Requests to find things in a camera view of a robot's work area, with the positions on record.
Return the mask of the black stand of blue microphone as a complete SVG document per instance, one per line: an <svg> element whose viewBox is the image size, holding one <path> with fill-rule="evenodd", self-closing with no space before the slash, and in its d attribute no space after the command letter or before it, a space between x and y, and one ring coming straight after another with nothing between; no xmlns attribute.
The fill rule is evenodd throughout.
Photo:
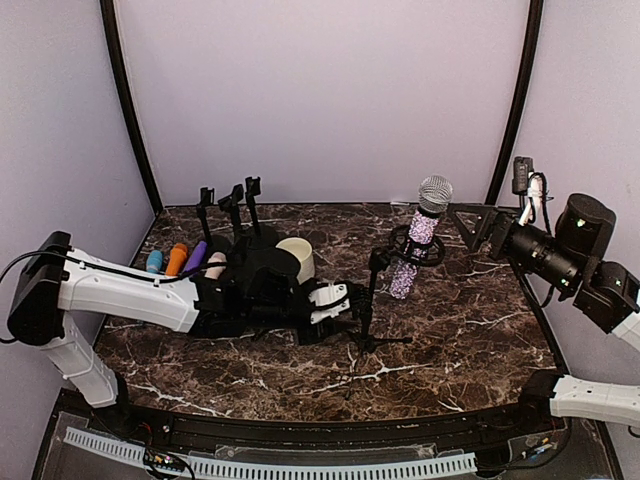
<svg viewBox="0 0 640 480"><path fill-rule="evenodd" d="M214 188L209 188L207 186L203 186L200 188L199 201L196 204L196 214L201 223L204 241L209 247L213 245L213 239L212 239L212 234L209 227L209 222L207 219L207 210L209 207L214 205L214 200L215 200Z"/></svg>

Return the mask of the black stand of purple microphone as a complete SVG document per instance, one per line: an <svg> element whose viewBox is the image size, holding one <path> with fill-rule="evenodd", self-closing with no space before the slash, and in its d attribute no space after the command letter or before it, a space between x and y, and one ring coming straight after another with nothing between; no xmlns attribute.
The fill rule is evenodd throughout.
<svg viewBox="0 0 640 480"><path fill-rule="evenodd" d="M234 242L248 245L249 238L246 230L242 227L242 220L240 214L240 201L244 198L244 187L241 184L236 184L231 193L218 200L219 209L229 215Z"/></svg>

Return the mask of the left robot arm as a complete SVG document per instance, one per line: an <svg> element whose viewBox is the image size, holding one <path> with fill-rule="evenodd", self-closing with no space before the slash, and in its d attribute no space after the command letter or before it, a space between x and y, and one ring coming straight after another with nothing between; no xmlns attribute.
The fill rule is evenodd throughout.
<svg viewBox="0 0 640 480"><path fill-rule="evenodd" d="M25 261L7 318L13 340L40 348L120 436L141 427L127 387L79 332L72 312L118 316L195 338L237 337L248 328L290 329L302 344L336 332L335 318L355 306L342 281L300 281L300 261L276 247L229 249L176 276L136 270L93 257L52 233Z"/></svg>

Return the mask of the silver glitter microphone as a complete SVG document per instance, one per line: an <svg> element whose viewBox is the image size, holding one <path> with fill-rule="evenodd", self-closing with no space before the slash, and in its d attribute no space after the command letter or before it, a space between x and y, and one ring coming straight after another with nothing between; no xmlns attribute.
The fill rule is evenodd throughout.
<svg viewBox="0 0 640 480"><path fill-rule="evenodd" d="M440 175L423 180L418 189L418 206L408 230L408 242L397 262L389 293L396 299L405 299L411 292L419 272L418 261L425 260L441 216L446 212L453 196L453 186Z"/></svg>

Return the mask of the blue toy microphone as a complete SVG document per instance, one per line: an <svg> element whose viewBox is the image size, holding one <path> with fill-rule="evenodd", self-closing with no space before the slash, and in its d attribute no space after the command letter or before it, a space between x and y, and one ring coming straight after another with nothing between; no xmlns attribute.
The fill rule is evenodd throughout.
<svg viewBox="0 0 640 480"><path fill-rule="evenodd" d="M163 271L164 255L160 250L152 250L146 259L145 270L147 273L161 274Z"/></svg>

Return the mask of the purple toy microphone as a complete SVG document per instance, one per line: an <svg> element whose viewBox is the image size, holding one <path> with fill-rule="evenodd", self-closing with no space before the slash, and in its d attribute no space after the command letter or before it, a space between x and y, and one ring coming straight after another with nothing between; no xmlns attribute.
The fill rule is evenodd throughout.
<svg viewBox="0 0 640 480"><path fill-rule="evenodd" d="M187 274L193 275L198 272L204 260L207 249L208 249L208 244L204 240L200 241L195 246L193 252L191 253L190 257L188 258L183 268L183 271L182 271L183 275L187 275Z"/></svg>

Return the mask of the pale pink toy microphone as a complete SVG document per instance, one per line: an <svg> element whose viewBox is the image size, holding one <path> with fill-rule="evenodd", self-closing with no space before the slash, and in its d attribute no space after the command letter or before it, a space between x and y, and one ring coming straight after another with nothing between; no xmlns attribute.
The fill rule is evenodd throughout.
<svg viewBox="0 0 640 480"><path fill-rule="evenodd" d="M223 252L215 252L208 259L207 263L211 264L205 272L205 277L217 280L226 269L226 255Z"/></svg>

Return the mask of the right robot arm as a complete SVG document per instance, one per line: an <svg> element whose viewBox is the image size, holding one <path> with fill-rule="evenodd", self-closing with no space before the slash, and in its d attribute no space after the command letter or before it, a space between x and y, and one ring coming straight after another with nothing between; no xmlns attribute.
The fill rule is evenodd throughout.
<svg viewBox="0 0 640 480"><path fill-rule="evenodd" d="M537 275L603 332L639 346L639 280L623 265L604 258L615 213L582 193L569 196L554 233L527 220L525 212L481 204L452 203L447 213L471 251L483 243L489 255ZM534 372L510 413L521 434L550 417L585 418L636 428L639 389L599 383L554 370Z"/></svg>

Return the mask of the orange toy microphone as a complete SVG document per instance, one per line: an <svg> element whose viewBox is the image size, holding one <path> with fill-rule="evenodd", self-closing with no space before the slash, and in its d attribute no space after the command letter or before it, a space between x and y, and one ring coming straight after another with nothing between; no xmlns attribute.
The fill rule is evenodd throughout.
<svg viewBox="0 0 640 480"><path fill-rule="evenodd" d="M182 271L188 259L188 247L183 243L176 243L170 251L165 275L176 277Z"/></svg>

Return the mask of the black stand of orange microphone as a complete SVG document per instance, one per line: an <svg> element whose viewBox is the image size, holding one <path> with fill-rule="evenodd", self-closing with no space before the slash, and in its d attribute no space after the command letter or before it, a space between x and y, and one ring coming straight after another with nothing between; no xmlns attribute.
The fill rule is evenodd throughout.
<svg viewBox="0 0 640 480"><path fill-rule="evenodd" d="M261 195L261 178L245 178L245 202L249 211L251 225L247 230L250 247L253 249L275 247L279 242L279 233L274 227L263 222L259 217L257 197Z"/></svg>

